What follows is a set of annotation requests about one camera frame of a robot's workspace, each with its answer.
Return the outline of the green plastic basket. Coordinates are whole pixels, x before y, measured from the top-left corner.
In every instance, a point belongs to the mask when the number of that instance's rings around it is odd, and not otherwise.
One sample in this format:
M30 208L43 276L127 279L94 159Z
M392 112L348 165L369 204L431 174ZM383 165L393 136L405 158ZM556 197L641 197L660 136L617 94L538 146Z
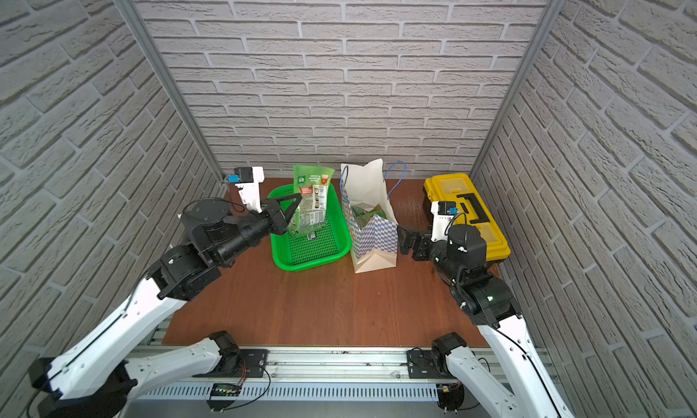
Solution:
M330 186L327 218L323 227L309 235L271 235L272 257L281 270L299 272L337 262L350 252L352 241L334 185Z

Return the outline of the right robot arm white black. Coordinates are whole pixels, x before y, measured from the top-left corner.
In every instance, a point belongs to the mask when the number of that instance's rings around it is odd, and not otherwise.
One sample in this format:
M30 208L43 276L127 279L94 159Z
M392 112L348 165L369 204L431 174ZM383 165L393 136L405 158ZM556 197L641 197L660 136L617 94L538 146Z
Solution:
M486 268L486 241L476 227L448 225L443 236L399 227L399 249L431 262L460 310L477 327L503 369L501 383L458 334L433 341L437 370L459 381L492 417L570 417L572 411L545 369L521 306L508 285Z

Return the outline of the green packet red label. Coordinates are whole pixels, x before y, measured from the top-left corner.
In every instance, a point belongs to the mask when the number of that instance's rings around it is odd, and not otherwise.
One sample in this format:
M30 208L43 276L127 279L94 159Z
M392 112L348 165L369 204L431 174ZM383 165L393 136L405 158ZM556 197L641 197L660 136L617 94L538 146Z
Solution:
M293 193L302 194L293 235L308 235L323 228L327 217L330 182L335 173L330 167L295 165Z

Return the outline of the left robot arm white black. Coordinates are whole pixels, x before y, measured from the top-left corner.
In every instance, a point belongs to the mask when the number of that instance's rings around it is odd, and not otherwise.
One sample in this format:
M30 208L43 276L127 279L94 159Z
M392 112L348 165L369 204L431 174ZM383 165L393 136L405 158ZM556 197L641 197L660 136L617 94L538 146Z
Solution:
M194 300L237 256L268 235L282 236L301 195L267 198L258 212L234 216L222 198L187 205L187 237L143 274L126 300L82 341L56 357L39 358L27 374L45 398L40 417L114 417L130 401L191 376L245 376L239 345L225 331L176 352L129 358L165 318Z

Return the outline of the green soup packet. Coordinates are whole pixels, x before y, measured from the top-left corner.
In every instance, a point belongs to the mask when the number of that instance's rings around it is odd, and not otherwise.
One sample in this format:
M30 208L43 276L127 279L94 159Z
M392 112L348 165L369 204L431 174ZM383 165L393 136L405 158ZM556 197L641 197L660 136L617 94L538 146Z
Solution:
M366 210L360 207L352 207L353 216L359 228L365 228L372 218L377 216L378 218L386 219L386 213L382 210L380 205L376 205L374 209Z

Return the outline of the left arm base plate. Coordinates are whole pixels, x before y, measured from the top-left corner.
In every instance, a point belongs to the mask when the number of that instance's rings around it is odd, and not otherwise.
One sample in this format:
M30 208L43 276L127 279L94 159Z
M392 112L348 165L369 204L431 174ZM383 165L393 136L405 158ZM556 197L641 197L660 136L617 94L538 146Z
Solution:
M269 350L261 348L241 349L240 351L223 356L221 362L206 374L196 374L195 378L234 378L243 376L252 379L264 377Z

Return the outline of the white blue checkered paper bag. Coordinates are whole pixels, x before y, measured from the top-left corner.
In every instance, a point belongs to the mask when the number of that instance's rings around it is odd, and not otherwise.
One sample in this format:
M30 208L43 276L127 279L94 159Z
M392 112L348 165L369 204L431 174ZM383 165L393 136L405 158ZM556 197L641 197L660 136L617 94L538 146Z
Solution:
M341 209L351 235L350 256L357 274L395 267L398 259L398 226L390 203L384 161L374 159L367 164L341 165L339 194ZM366 210L380 205L387 218L375 216L363 229L353 216L352 207Z

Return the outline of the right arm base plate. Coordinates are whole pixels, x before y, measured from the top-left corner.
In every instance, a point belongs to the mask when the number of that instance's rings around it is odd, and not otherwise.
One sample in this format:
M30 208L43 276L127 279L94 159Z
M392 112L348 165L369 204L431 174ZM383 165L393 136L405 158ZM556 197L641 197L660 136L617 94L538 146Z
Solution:
M431 349L413 347L406 352L410 379L452 379L445 361Z

